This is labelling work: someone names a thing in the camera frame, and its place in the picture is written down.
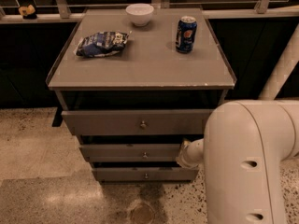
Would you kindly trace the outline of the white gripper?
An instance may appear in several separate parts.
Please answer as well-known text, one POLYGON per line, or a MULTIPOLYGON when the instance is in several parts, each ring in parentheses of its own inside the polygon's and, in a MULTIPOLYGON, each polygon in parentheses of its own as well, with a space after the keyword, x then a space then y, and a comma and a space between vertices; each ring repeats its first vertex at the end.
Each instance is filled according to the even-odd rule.
POLYGON ((197 167, 200 163, 200 142, 183 139, 176 162, 187 169, 197 167))

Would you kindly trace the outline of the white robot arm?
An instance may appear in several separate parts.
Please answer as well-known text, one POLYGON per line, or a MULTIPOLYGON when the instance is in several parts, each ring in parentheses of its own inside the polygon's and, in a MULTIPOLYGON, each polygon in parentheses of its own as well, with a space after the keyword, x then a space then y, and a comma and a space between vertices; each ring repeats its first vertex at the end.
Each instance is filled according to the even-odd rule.
POLYGON ((177 163, 204 164, 208 224, 287 224, 280 163, 299 153, 299 101, 241 100, 216 108, 177 163))

